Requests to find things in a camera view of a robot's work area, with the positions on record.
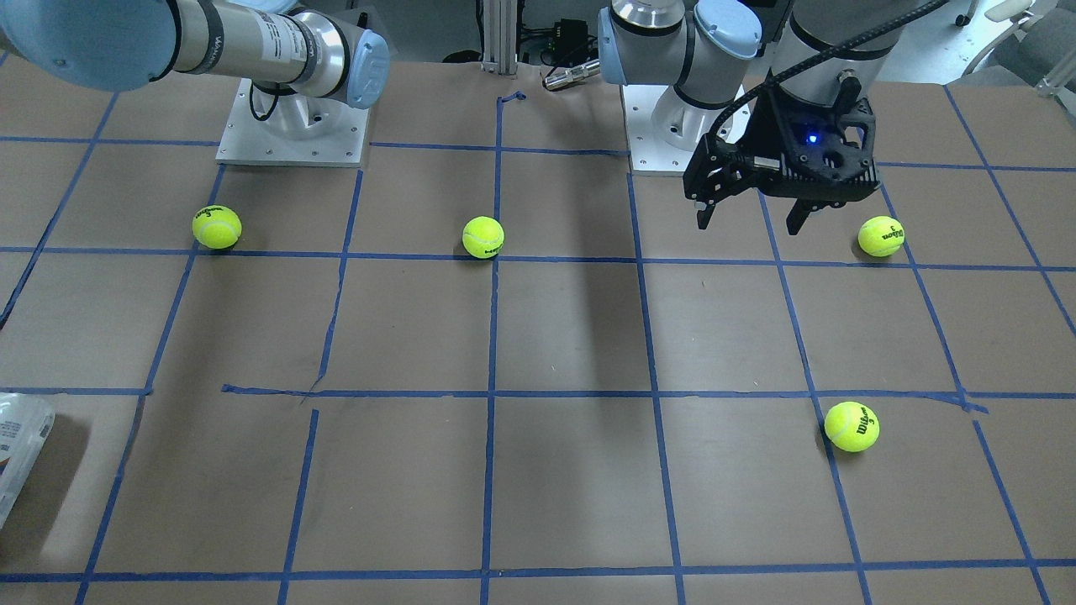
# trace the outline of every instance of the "white plastic object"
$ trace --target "white plastic object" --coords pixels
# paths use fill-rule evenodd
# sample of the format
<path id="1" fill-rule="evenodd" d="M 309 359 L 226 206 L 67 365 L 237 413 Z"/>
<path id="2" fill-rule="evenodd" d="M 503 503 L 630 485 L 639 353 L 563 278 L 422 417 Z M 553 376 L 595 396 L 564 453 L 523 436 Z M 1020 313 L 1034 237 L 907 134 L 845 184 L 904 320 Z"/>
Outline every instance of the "white plastic object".
<path id="1" fill-rule="evenodd" d="M 47 402 L 0 394 L 0 527 L 53 430 L 56 411 Z"/>
<path id="2" fill-rule="evenodd" d="M 1033 3 L 1034 0 L 1005 0 L 987 11 L 986 15 L 994 23 L 1002 23 L 1017 15 L 1022 15 Z"/>

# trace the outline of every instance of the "label on robot arm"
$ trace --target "label on robot arm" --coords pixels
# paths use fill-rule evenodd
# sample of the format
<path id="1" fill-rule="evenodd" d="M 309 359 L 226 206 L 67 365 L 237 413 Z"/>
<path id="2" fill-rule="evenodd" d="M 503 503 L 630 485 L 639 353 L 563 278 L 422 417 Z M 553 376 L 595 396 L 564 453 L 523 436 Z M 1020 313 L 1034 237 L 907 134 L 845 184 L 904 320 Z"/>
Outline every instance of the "label on robot arm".
<path id="1" fill-rule="evenodd" d="M 279 64 L 307 60 L 307 41 L 295 22 L 284 15 L 255 12 L 260 17 L 264 60 Z"/>

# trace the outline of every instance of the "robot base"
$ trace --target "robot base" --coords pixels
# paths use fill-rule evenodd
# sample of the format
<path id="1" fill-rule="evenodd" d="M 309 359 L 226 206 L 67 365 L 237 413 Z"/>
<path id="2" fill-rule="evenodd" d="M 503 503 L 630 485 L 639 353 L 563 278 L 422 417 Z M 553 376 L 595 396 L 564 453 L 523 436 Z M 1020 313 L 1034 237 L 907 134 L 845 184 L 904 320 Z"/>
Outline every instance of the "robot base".
<path id="1" fill-rule="evenodd" d="M 251 115 L 250 90 L 251 81 L 240 81 L 216 151 L 218 163 L 362 167 L 369 110 L 293 95 L 281 97 L 269 119 L 258 122 Z"/>
<path id="2" fill-rule="evenodd" d="M 691 156 L 695 151 L 694 144 L 690 150 L 682 150 L 665 141 L 663 133 L 655 130 L 652 116 L 657 107 L 659 99 L 665 94 L 668 86 L 633 84 L 622 86 L 622 100 L 624 102 L 624 123 L 627 128 L 627 145 L 632 152 L 632 170 L 634 172 L 652 175 L 675 177 L 683 174 Z M 739 89 L 739 95 L 744 94 L 744 87 Z M 720 111 L 712 112 L 713 118 Z M 744 136 L 747 130 L 747 122 L 750 112 L 747 108 L 736 112 L 732 117 L 732 125 L 722 139 L 734 142 Z"/>

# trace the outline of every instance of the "white mounting plate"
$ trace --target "white mounting plate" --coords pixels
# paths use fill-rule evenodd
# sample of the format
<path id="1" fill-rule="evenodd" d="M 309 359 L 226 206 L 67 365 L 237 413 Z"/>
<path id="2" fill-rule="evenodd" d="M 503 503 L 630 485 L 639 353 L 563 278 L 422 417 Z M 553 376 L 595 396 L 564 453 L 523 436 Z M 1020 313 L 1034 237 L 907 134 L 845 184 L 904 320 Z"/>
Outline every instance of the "white mounting plate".
<path id="1" fill-rule="evenodd" d="M 650 116 L 654 113 L 657 99 L 668 86 L 633 84 L 621 86 L 624 101 L 624 125 L 627 129 L 627 146 L 632 152 L 632 170 L 645 174 L 674 177 L 683 174 L 691 160 L 692 151 L 666 143 L 656 132 Z M 744 95 L 740 86 L 737 97 Z M 733 115 L 732 131 L 726 141 L 738 141 L 747 130 L 747 121 L 751 116 L 747 107 Z"/>
<path id="2" fill-rule="evenodd" d="M 285 139 L 251 115 L 246 96 L 250 80 L 241 80 L 231 103 L 228 124 L 221 136 L 216 160 L 242 166 L 324 166 L 359 168 L 366 152 L 369 110 L 339 103 L 344 112 L 327 135 L 311 139 Z"/>

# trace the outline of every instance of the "blue tape grid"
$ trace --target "blue tape grid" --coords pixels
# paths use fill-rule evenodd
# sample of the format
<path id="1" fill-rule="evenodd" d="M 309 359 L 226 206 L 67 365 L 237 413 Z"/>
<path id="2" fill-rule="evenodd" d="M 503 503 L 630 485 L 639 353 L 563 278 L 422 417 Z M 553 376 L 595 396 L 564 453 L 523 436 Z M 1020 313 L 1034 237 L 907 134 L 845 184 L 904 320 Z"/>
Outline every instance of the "blue tape grid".
<path id="1" fill-rule="evenodd" d="M 0 66 L 6 59 L 6 54 L 0 56 Z M 1005 489 L 1004 482 L 1002 480 L 1001 474 L 997 466 L 993 460 L 990 452 L 989 445 L 986 439 L 986 435 L 982 432 L 981 425 L 978 420 L 973 421 L 973 425 L 976 430 L 976 434 L 979 438 L 980 446 L 982 448 L 983 454 L 987 458 L 988 464 L 990 466 L 992 476 L 999 488 L 1001 497 L 1005 504 L 1006 510 L 1009 515 L 1010 521 L 1014 525 L 1014 531 L 1020 541 L 1021 548 L 1024 553 L 1023 559 L 997 559 L 997 560 L 948 560 L 948 561 L 894 561 L 894 562 L 864 562 L 859 555 L 859 550 L 855 541 L 854 529 L 851 523 L 851 517 L 848 512 L 847 504 L 844 500 L 843 487 L 839 479 L 839 470 L 836 466 L 835 459 L 833 458 L 832 449 L 830 449 L 829 444 L 826 444 L 827 459 L 831 464 L 831 473 L 834 479 L 834 487 L 838 494 L 838 502 L 841 504 L 843 515 L 845 516 L 846 530 L 849 534 L 849 544 L 853 552 L 852 563 L 835 563 L 835 564 L 793 564 L 793 565 L 725 565 L 725 566 L 683 566 L 679 560 L 679 549 L 677 546 L 677 530 L 675 523 L 675 512 L 672 509 L 671 502 L 671 491 L 668 481 L 668 468 L 667 460 L 664 455 L 664 434 L 662 427 L 662 417 L 661 417 L 661 398 L 669 397 L 688 397 L 688 396 L 702 396 L 702 397 L 810 397 L 816 407 L 816 416 L 818 416 L 819 421 L 821 421 L 821 408 L 819 405 L 820 397 L 834 397 L 834 396 L 893 396 L 893 397 L 928 397 L 934 398 L 940 402 L 946 402 L 954 405 L 960 405 L 965 409 L 975 409 L 979 411 L 987 411 L 986 408 L 981 406 L 976 406 L 967 402 L 967 397 L 980 398 L 980 399 L 995 399 L 995 398 L 1045 398 L 1045 399 L 1076 399 L 1076 393 L 1021 393 L 1021 392 L 965 392 L 963 386 L 959 382 L 959 376 L 955 371 L 955 366 L 952 363 L 951 354 L 949 354 L 948 346 L 945 341 L 945 336 L 942 330 L 940 322 L 937 320 L 936 312 L 933 309 L 933 305 L 930 300 L 930 295 L 925 290 L 925 284 L 921 280 L 919 275 L 920 269 L 940 269 L 940 270 L 991 270 L 991 271 L 1036 271 L 1039 272 L 1047 283 L 1047 286 L 1053 296 L 1059 309 L 1065 318 L 1070 329 L 1076 334 L 1076 327 L 1073 325 L 1073 321 L 1067 310 L 1065 309 L 1063 302 L 1052 282 L 1049 279 L 1049 273 L 1051 272 L 1076 272 L 1076 267 L 1050 267 L 1044 266 L 1039 261 L 1037 254 L 1035 253 L 1030 240 L 1027 237 L 1025 231 L 1019 223 L 1019 220 L 1014 212 L 1011 206 L 1009 205 L 1007 198 L 1005 197 L 1004 191 L 997 183 L 995 172 L 1000 171 L 1037 171 L 1037 172 L 1076 172 L 1076 168 L 1042 168 L 1042 167 L 1024 167 L 1024 166 L 991 166 L 982 153 L 981 147 L 975 140 L 971 128 L 968 127 L 964 116 L 960 112 L 955 100 L 952 95 L 946 88 L 949 100 L 957 112 L 962 125 L 965 128 L 968 137 L 972 139 L 973 144 L 978 152 L 980 159 L 982 160 L 981 166 L 974 165 L 944 165 L 944 164 L 912 164 L 912 163 L 881 163 L 883 166 L 903 166 L 911 168 L 940 168 L 940 169 L 961 169 L 961 170 L 986 170 L 990 177 L 994 186 L 996 187 L 999 195 L 1009 212 L 1014 224 L 1017 226 L 1021 238 L 1024 241 L 1033 261 L 1034 266 L 1023 267 L 1023 266 L 976 266 L 976 265 L 925 265 L 917 264 L 911 251 L 908 251 L 909 262 L 906 264 L 901 263 L 887 263 L 887 264 L 875 264 L 875 263 L 815 263 L 815 262 L 799 262 L 799 261 L 783 261 L 779 256 L 779 251 L 776 245 L 776 236 L 774 233 L 773 225 L 769 222 L 768 212 L 765 208 L 765 198 L 760 196 L 760 202 L 763 206 L 764 216 L 767 224 L 767 230 L 770 236 L 770 244 L 775 253 L 774 261 L 740 261 L 740 259 L 694 259 L 694 258 L 643 258 L 641 253 L 641 245 L 639 243 L 639 231 L 638 231 L 638 217 L 635 208 L 634 199 L 634 186 L 632 185 L 631 175 L 628 175 L 628 186 L 629 186 L 629 202 L 632 206 L 632 217 L 633 217 L 633 228 L 635 235 L 636 243 L 636 256 L 635 258 L 580 258 L 580 257 L 532 257 L 532 256 L 502 256 L 493 261 L 494 271 L 493 271 L 493 296 L 491 299 L 491 344 L 490 344 L 490 388 L 485 392 L 431 392 L 431 391 L 321 391 L 321 392 L 287 392 L 287 391 L 274 391 L 274 390 L 264 390 L 264 389 L 244 389 L 231 385 L 225 385 L 224 390 L 235 393 L 242 394 L 295 394 L 300 396 L 324 396 L 324 397 L 394 397 L 394 396 L 427 396 L 436 397 L 442 395 L 451 396 L 466 396 L 466 397 L 486 397 L 489 402 L 489 421 L 487 421 L 487 446 L 486 446 L 486 497 L 485 497 L 485 510 L 483 520 L 483 558 L 482 558 L 482 568 L 481 569 L 434 569 L 434 571 L 314 571 L 314 572 L 292 572 L 291 562 L 294 561 L 295 546 L 298 535 L 298 527 L 301 521 L 302 505 L 305 502 L 307 479 L 309 478 L 310 464 L 312 460 L 314 439 L 316 435 L 316 424 L 317 424 L 317 411 L 314 410 L 311 417 L 310 434 L 308 437 L 307 451 L 303 460 L 302 474 L 300 476 L 300 484 L 296 497 L 296 509 L 293 517 L 293 525 L 289 534 L 288 551 L 282 572 L 265 572 L 265 573 L 241 573 L 241 574 L 214 574 L 208 572 L 181 572 L 181 573 L 148 573 L 148 574 L 133 574 L 133 573 L 97 573 L 96 563 L 100 554 L 101 546 L 103 545 L 103 539 L 105 532 L 108 531 L 109 522 L 111 520 L 111 515 L 115 506 L 116 497 L 121 489 L 121 484 L 124 477 L 124 469 L 126 463 L 129 459 L 131 448 L 133 446 L 134 437 L 138 433 L 138 428 L 141 422 L 142 413 L 145 406 L 146 395 L 152 392 L 153 379 L 156 375 L 157 368 L 159 367 L 160 358 L 168 340 L 168 336 L 171 332 L 172 324 L 175 319 L 175 314 L 179 309 L 180 301 L 182 299 L 184 290 L 186 287 L 190 270 L 193 268 L 194 262 L 199 256 L 204 255 L 220 255 L 221 252 L 206 251 L 199 249 L 197 245 L 193 245 L 189 250 L 144 250 L 144 249 L 77 249 L 77 248 L 48 248 L 46 245 L 47 238 L 54 228 L 56 221 L 59 219 L 68 199 L 85 166 L 89 159 L 93 149 L 99 144 L 146 144 L 146 145 L 198 145 L 198 146 L 212 146 L 217 143 L 214 141 L 167 141 L 167 140 L 117 140 L 117 139 L 101 139 L 100 133 L 103 130 L 103 126 L 108 121 L 108 117 L 115 105 L 116 96 L 113 96 L 108 109 L 102 116 L 102 119 L 98 126 L 95 136 L 91 139 L 60 139 L 60 138 L 30 138 L 30 137 L 0 137 L 0 142 L 59 142 L 59 143 L 79 143 L 87 144 L 87 152 L 84 155 L 82 163 L 79 166 L 74 177 L 69 184 L 68 191 L 66 192 L 63 198 L 60 201 L 52 221 L 46 227 L 45 234 L 42 236 L 41 241 L 34 248 L 28 247 L 0 247 L 0 252 L 20 252 L 20 253 L 32 253 L 31 261 L 27 266 L 26 271 L 24 271 L 23 278 L 19 280 L 19 285 L 16 287 L 16 292 L 13 293 L 8 306 L 4 309 L 2 320 L 6 320 L 10 315 L 12 307 L 14 306 L 17 295 L 22 292 L 23 286 L 25 286 L 26 280 L 29 278 L 30 272 L 32 272 L 33 265 L 41 254 L 136 254 L 136 255 L 186 255 L 187 264 L 184 269 L 184 273 L 180 279 L 180 283 L 176 287 L 176 294 L 173 298 L 172 308 L 170 310 L 168 320 L 164 327 L 154 361 L 151 365 L 151 370 L 146 379 L 145 386 L 141 389 L 94 389 L 94 388 L 47 388 L 47 386 L 34 386 L 34 388 L 3 388 L 0 386 L 0 391 L 17 391 L 24 393 L 68 393 L 72 395 L 123 395 L 123 396 L 138 396 L 138 405 L 134 412 L 134 418 L 132 420 L 131 430 L 127 444 L 125 446 L 124 455 L 122 458 L 119 468 L 117 469 L 116 477 L 113 482 L 112 490 L 110 492 L 109 501 L 105 506 L 105 510 L 102 515 L 102 520 L 99 525 L 97 536 L 95 538 L 94 547 L 91 549 L 89 560 L 85 571 L 82 574 L 0 574 L 0 581 L 4 582 L 80 582 L 79 595 L 75 603 L 81 604 L 85 600 L 86 591 L 90 582 L 109 582 L 109 581 L 280 581 L 281 592 L 280 592 L 280 603 L 286 601 L 287 585 L 291 580 L 315 580 L 315 579 L 481 579 L 482 589 L 482 604 L 485 605 L 489 600 L 489 579 L 491 577 L 490 569 L 490 535 L 492 526 L 492 478 L 493 478 L 493 437 L 494 437 L 494 400 L 498 396 L 512 396 L 512 397 L 651 397 L 654 402 L 654 413 L 655 413 L 655 427 L 657 431 L 659 446 L 660 446 L 660 459 L 662 464 L 662 475 L 663 475 L 663 489 L 665 490 L 666 505 L 667 505 L 667 516 L 669 522 L 669 534 L 670 543 L 672 545 L 672 555 L 674 564 L 671 566 L 656 566 L 656 567 L 631 567 L 631 568 L 615 568 L 615 567 L 587 567 L 587 568 L 530 568 L 530 569 L 505 569 L 497 571 L 497 577 L 576 577 L 576 576 L 674 576 L 677 581 L 678 589 L 678 603 L 684 603 L 685 599 L 683 595 L 683 577 L 690 575 L 714 575 L 714 574 L 783 574 L 783 573 L 825 573 L 825 572 L 855 572 L 860 578 L 861 589 L 863 591 L 863 596 L 865 603 L 870 603 L 869 589 L 866 583 L 865 572 L 873 571 L 896 571 L 896 569 L 944 569 L 944 568 L 993 568 L 993 567 L 1027 567 L 1030 568 L 1036 582 L 1036 587 L 1039 590 L 1039 594 L 1043 599 L 1044 604 L 1048 604 L 1049 596 L 1045 591 L 1040 575 L 1038 569 L 1042 567 L 1074 567 L 1076 566 L 1076 559 L 1035 559 L 1030 550 L 1022 529 L 1020 526 L 1019 519 L 1017 517 L 1016 510 L 1008 497 L 1007 491 Z M 497 105 L 497 144 L 495 146 L 467 146 L 467 145 L 423 145 L 423 144 L 401 144 L 401 143 L 371 143 L 373 146 L 396 146 L 396 147 L 419 147 L 419 149 L 453 149 L 453 150 L 471 150 L 471 151 L 493 151 L 497 156 L 497 169 L 496 169 L 496 191 L 495 191 L 495 216 L 499 215 L 499 201 L 500 201 L 500 158 L 504 153 L 546 153 L 546 154 L 566 154 L 566 155 L 615 155 L 625 156 L 626 152 L 614 151 L 614 150 L 580 150 L 580 151 L 564 151 L 564 150 L 543 150 L 543 149 L 526 149 L 526 147 L 507 147 L 501 144 L 501 126 L 502 126 L 502 104 L 515 98 L 523 98 L 521 94 L 513 95 L 507 99 L 498 99 Z M 215 198 L 216 191 L 220 187 L 221 179 L 224 174 L 224 169 L 218 172 L 216 183 L 214 184 L 213 194 L 211 195 L 211 200 Z M 358 189 L 362 180 L 362 174 L 359 174 L 358 181 L 356 182 L 356 192 L 353 199 L 352 213 L 349 221 L 348 237 L 352 231 L 351 226 L 353 225 L 355 211 L 358 202 Z M 891 212 L 894 212 L 893 205 L 889 199 L 888 192 L 883 191 L 886 197 L 887 206 Z M 332 252 L 281 252 L 281 251 L 230 251 L 224 254 L 231 254 L 237 256 L 282 256 L 282 257 L 325 257 L 325 258 L 340 258 L 341 261 L 341 282 L 342 275 L 346 259 L 349 258 L 373 258 L 373 259 L 424 259 L 424 261 L 470 261 L 467 257 L 456 256 L 456 255 L 427 255 L 427 254 L 379 254 L 379 253 L 353 253 L 349 251 L 349 241 L 345 239 L 344 248 L 341 253 Z M 524 391 L 498 391 L 495 389 L 495 361 L 496 361 L 496 295 L 497 295 L 497 269 L 496 267 L 500 262 L 524 262 L 524 263 L 635 263 L 638 268 L 639 276 L 639 287 L 640 287 L 640 298 L 642 304 L 642 312 L 645 320 L 645 332 L 647 335 L 648 343 L 648 361 L 650 364 L 651 371 L 651 390 L 650 391 L 618 391 L 618 392 L 600 392 L 600 391 L 578 391 L 578 392 L 524 392 Z M 801 350 L 801 356 L 804 362 L 805 377 L 808 379 L 808 391 L 799 392 L 759 392 L 759 393 L 735 393 L 735 392 L 675 392 L 675 391 L 661 391 L 657 385 L 656 371 L 653 358 L 653 344 L 652 335 L 650 333 L 650 320 L 649 320 L 649 306 L 647 301 L 646 294 L 646 277 L 645 277 L 645 266 L 648 264 L 717 264 L 717 265 L 759 265 L 759 266 L 774 266 L 777 268 L 779 276 L 781 277 L 782 289 L 784 291 L 787 305 L 789 307 L 790 318 L 792 319 L 794 330 L 796 332 L 797 344 Z M 875 268 L 894 268 L 894 269 L 911 269 L 922 289 L 924 302 L 931 310 L 932 320 L 934 321 L 935 328 L 938 333 L 939 338 L 943 341 L 943 347 L 946 349 L 947 361 L 950 365 L 950 370 L 953 374 L 954 383 L 957 386 L 955 392 L 951 393 L 919 393 L 919 392 L 888 392 L 888 391 L 819 391 L 813 386 L 813 379 L 810 375 L 810 367 L 806 356 L 806 349 L 804 348 L 802 335 L 798 329 L 798 320 L 795 314 L 794 302 L 791 297 L 791 292 L 788 287 L 788 281 L 784 276 L 785 267 L 796 267 L 796 266 L 821 266 L 821 267 L 875 267 Z M 331 341 L 331 324 L 329 330 L 326 335 L 326 348 L 324 364 L 328 361 L 328 351 L 330 349 Z"/>

